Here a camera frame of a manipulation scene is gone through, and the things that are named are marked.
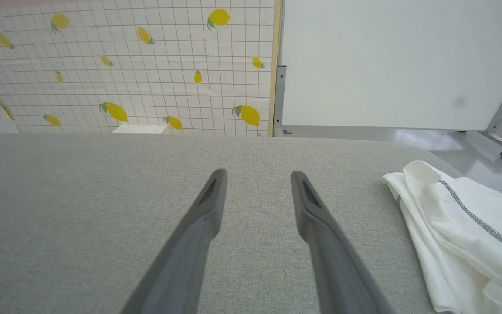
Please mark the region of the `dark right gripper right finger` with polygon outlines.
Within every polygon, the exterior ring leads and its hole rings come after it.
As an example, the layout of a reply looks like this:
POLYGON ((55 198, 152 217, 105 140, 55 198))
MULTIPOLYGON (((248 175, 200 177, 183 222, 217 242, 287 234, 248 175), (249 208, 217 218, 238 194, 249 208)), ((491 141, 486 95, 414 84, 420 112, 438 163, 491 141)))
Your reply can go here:
POLYGON ((291 173, 295 221, 309 246, 322 314, 392 314, 393 309, 307 175, 291 173))

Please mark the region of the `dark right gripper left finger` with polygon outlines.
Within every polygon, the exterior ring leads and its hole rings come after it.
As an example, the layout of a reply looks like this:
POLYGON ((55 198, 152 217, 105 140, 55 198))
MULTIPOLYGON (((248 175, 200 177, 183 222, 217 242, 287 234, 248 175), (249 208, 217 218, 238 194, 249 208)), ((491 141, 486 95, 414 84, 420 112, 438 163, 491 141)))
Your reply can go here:
POLYGON ((123 314, 195 314, 207 255, 222 224, 228 174, 213 171, 128 298, 123 314))

